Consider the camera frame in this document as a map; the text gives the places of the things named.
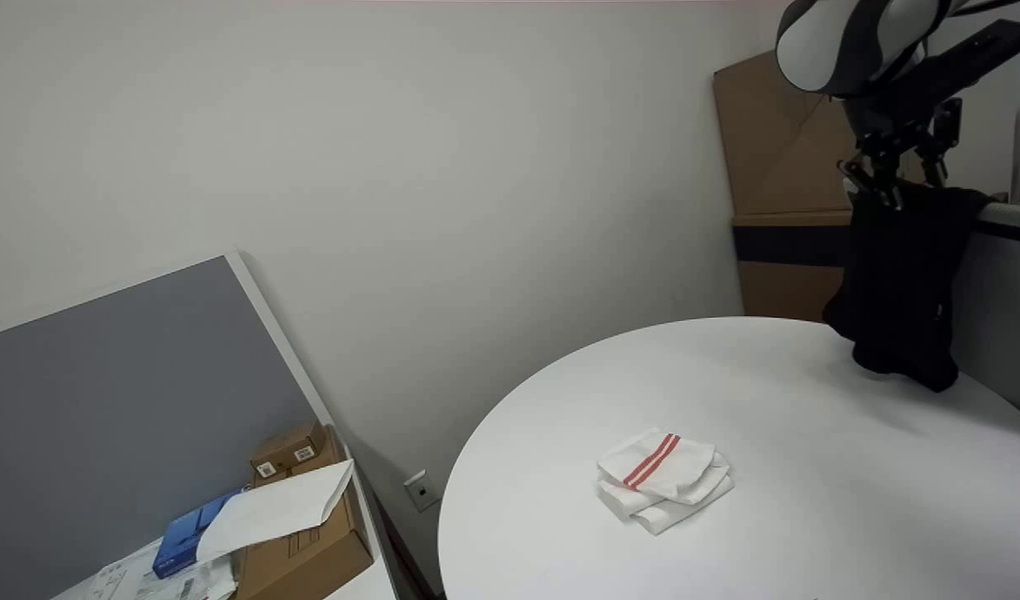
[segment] folded cloth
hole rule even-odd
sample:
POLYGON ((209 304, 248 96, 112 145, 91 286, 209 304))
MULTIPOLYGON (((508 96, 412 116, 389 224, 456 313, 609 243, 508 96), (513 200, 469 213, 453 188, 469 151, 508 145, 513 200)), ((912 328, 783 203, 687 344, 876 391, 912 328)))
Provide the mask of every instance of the folded cloth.
POLYGON ((606 457, 600 470, 622 491, 680 500, 713 463, 709 443, 680 441, 678 434, 642 428, 606 457))
POLYGON ((638 515, 641 510, 655 506, 655 504, 707 504, 707 497, 733 473, 731 458, 713 453, 713 463, 707 467, 707 473, 687 487, 678 500, 657 497, 657 492, 638 492, 620 487, 617 478, 609 478, 606 473, 600 473, 598 478, 598 492, 600 500, 609 506, 609 512, 617 512, 620 520, 638 515))
POLYGON ((703 504, 673 504, 673 500, 666 500, 666 504, 655 504, 655 506, 641 510, 638 520, 642 522, 642 531, 660 536, 670 526, 703 512, 709 504, 716 504, 731 491, 733 491, 733 473, 723 473, 723 478, 713 487, 713 492, 703 504))

